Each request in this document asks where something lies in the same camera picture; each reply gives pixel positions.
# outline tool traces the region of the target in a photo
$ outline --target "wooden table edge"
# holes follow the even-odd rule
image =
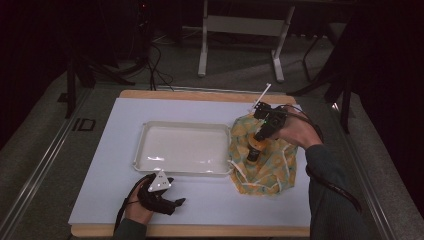
[[[113,224],[74,224],[76,237],[111,237]],[[148,225],[148,237],[309,237],[309,227],[228,226],[228,225]]]
[[[139,99],[172,99],[193,101],[215,101],[215,102],[251,102],[252,105],[260,94],[254,93],[222,93],[222,92],[200,92],[200,91],[145,91],[145,90],[123,90],[120,98]],[[296,104],[292,96],[284,94],[266,94],[261,101],[268,104]]]

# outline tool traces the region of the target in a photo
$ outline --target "yellow cloth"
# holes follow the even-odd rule
[[[295,184],[297,146],[282,139],[266,139],[267,147],[257,162],[247,161],[249,134],[255,134],[262,124],[262,120],[249,114],[236,119],[231,129],[231,179],[242,194],[275,195]]]

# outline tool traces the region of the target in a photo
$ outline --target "small white object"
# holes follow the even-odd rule
[[[153,180],[152,184],[148,189],[149,192],[156,192],[160,190],[165,190],[171,187],[171,184],[166,177],[166,174],[163,170],[160,170],[159,173],[156,174],[156,178]]]
[[[261,96],[258,98],[258,100],[256,100],[254,103],[253,103],[253,105],[252,105],[252,107],[250,108],[250,110],[249,110],[249,112],[252,112],[253,111],[253,109],[255,109],[255,106],[258,104],[258,102],[262,99],[262,97],[265,95],[265,93],[268,91],[268,89],[271,87],[271,83],[267,83],[266,84],[266,89],[265,89],[265,91],[261,94]]]

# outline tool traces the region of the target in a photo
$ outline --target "plastic tray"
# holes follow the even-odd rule
[[[229,173],[225,124],[150,121],[144,124],[134,168],[186,174]]]

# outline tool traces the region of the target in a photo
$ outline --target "person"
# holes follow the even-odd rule
[[[291,114],[306,117],[292,107],[287,106],[285,109]],[[284,128],[272,135],[271,138],[282,138],[305,149],[307,166],[310,171],[345,189],[347,183],[342,168],[309,123],[296,117],[287,117]],[[129,202],[138,200],[136,192],[134,191]],[[370,239],[369,230],[354,204],[313,178],[309,183],[309,205],[311,239]],[[152,214],[153,212],[148,211],[141,204],[129,204],[126,207],[125,219],[121,222],[113,239],[144,239],[146,225]]]

